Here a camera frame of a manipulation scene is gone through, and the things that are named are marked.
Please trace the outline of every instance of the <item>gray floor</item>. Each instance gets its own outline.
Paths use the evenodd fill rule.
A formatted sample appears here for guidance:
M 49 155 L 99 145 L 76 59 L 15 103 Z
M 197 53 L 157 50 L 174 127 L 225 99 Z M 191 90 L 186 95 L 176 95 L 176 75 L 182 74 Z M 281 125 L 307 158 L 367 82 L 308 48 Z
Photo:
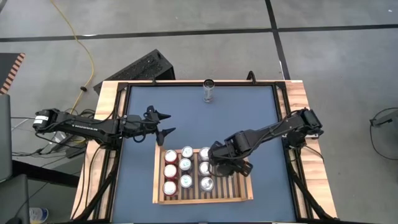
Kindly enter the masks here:
M 271 26 L 263 0 L 56 3 L 80 35 Z M 272 5 L 278 27 L 398 24 L 398 4 L 393 0 L 272 0 Z M 8 0 L 0 13 L 0 30 L 0 37 L 71 35 L 48 0 Z M 324 124 L 320 144 L 338 216 L 395 223 L 398 164 L 373 151 L 369 119 L 377 111 L 397 105 L 397 30 L 292 32 L 280 33 L 280 38 L 291 78 L 304 80 L 310 105 Z M 271 33 L 83 42 L 95 61 L 93 83 L 153 49 L 170 60 L 178 79 L 245 78 L 249 70 L 259 79 L 282 78 Z M 84 50 L 74 41 L 0 43 L 0 52 L 26 53 L 9 92 L 13 116 L 33 116 L 42 108 L 70 108 L 91 72 Z M 78 110 L 95 108 L 97 99 L 90 91 Z M 374 138 L 382 153 L 398 157 L 394 131 L 389 125 L 375 129 Z M 45 144 L 31 132 L 13 132 L 15 151 L 32 152 Z M 21 160 L 38 166 L 50 161 Z M 81 160 L 66 162 L 53 165 L 65 163 L 61 169 L 72 173 Z M 73 195 L 73 189 L 48 185 L 31 204 L 49 208 L 50 221 L 65 221 Z

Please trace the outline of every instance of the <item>wooden tray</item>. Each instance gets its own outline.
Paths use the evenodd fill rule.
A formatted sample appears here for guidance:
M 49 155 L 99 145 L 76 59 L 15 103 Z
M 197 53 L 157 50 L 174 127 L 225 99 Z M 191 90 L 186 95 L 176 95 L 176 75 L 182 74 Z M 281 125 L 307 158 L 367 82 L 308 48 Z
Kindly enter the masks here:
M 178 158 L 181 159 L 181 149 L 175 151 L 178 154 Z M 166 197 L 163 193 L 163 184 L 165 182 L 163 175 L 163 169 L 165 167 L 165 149 L 156 144 L 153 203 L 180 205 L 188 203 L 222 203 L 253 200 L 250 175 L 247 177 L 241 174 L 234 174 L 231 177 L 211 177 L 215 183 L 213 190 L 211 192 L 203 192 L 199 187 L 201 177 L 198 176 L 198 153 L 199 149 L 193 150 L 194 161 L 191 174 L 193 187 L 190 189 L 183 189 L 178 183 L 178 194 L 174 197 Z M 181 177 L 180 169 L 178 169 L 178 174 L 179 177 Z

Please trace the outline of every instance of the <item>black equipment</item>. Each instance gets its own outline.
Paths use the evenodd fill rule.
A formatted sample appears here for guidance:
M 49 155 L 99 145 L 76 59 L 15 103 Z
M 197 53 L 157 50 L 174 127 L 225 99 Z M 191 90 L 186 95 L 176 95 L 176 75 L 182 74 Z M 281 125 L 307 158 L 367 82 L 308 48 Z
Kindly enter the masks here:
M 42 110 L 36 112 L 33 128 L 36 130 L 36 135 L 63 131 L 93 139 L 101 147 L 107 149 L 120 146 L 122 138 L 134 138 L 136 142 L 142 142 L 145 140 L 146 134 L 156 134 L 156 141 L 161 146 L 166 135 L 175 130 L 175 128 L 158 130 L 157 125 L 160 121 L 171 117 L 171 115 L 159 113 L 153 106 L 148 106 L 144 113 L 144 119 L 141 119 L 139 115 L 124 115 L 117 119 L 109 119 L 114 111 L 107 119 L 98 120 L 57 109 Z M 142 136 L 142 139 L 136 140 L 135 137 L 138 136 Z
M 304 147 L 306 135 L 320 136 L 322 124 L 313 110 L 306 108 L 293 111 L 282 121 L 258 130 L 240 131 L 210 147 L 209 159 L 213 172 L 220 175 L 232 175 L 238 172 L 247 177 L 253 165 L 243 160 L 263 142 L 286 135 L 290 147 Z

